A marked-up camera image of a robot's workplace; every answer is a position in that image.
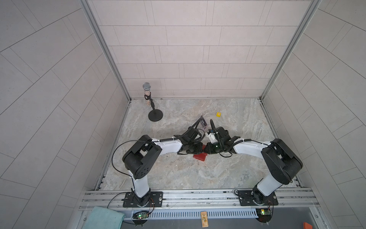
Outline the red leather card holder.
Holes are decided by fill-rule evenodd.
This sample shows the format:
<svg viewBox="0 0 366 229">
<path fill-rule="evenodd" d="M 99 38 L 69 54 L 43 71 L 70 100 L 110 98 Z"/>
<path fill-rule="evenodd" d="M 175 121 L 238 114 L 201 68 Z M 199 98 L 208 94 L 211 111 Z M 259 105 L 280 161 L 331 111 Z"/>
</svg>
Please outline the red leather card holder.
<svg viewBox="0 0 366 229">
<path fill-rule="evenodd" d="M 200 160 L 200 161 L 205 161 L 206 157 L 207 157 L 207 153 L 205 152 L 205 148 L 206 148 L 206 145 L 203 145 L 202 146 L 202 152 L 200 154 L 195 154 L 193 155 L 193 158 L 194 159 L 197 159 L 197 160 Z"/>
</svg>

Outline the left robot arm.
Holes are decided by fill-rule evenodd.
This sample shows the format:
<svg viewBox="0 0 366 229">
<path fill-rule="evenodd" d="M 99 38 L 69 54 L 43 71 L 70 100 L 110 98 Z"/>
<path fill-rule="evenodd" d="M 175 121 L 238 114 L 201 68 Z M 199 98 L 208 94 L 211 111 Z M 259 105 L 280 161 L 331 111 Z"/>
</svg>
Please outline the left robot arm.
<svg viewBox="0 0 366 229">
<path fill-rule="evenodd" d="M 203 131 L 194 128 L 171 138 L 141 136 L 123 156 L 124 165 L 132 178 L 135 196 L 139 199 L 149 198 L 151 189 L 147 174 L 159 156 L 169 153 L 200 154 L 203 151 L 203 138 Z"/>
</svg>

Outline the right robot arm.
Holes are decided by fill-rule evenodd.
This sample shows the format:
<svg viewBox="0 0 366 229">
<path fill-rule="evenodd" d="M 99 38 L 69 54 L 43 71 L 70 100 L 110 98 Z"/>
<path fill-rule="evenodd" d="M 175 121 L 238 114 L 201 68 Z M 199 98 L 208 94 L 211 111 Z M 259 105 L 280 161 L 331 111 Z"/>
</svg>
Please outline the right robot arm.
<svg viewBox="0 0 366 229">
<path fill-rule="evenodd" d="M 222 127 L 210 129 L 205 135 L 210 140 L 204 149 L 207 154 L 246 154 L 265 161 L 269 174 L 259 181 L 252 191 L 257 203 L 279 187 L 288 185 L 303 168 L 301 159 L 279 138 L 259 142 L 239 136 L 230 137 L 228 131 Z"/>
</svg>

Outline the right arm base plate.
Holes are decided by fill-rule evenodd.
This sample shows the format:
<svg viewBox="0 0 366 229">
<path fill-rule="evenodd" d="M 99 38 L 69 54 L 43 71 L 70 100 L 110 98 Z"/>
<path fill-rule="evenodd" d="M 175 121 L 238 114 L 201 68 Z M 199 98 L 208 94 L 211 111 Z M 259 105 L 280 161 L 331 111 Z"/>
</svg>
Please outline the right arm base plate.
<svg viewBox="0 0 366 229">
<path fill-rule="evenodd" d="M 235 190 L 234 194 L 238 196 L 241 206 L 277 206 L 278 199 L 276 194 L 272 192 L 269 196 L 265 196 L 258 190 Z"/>
</svg>

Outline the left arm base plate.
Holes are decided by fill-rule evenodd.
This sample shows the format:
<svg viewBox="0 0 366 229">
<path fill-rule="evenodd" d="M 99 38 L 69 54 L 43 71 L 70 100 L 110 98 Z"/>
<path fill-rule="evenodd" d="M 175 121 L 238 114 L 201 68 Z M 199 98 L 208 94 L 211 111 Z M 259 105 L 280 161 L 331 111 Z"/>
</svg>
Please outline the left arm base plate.
<svg viewBox="0 0 366 229">
<path fill-rule="evenodd" d="M 143 197 L 138 197 L 133 191 L 127 192 L 124 198 L 124 208 L 144 208 L 161 207 L 163 202 L 163 192 L 149 191 Z"/>
</svg>

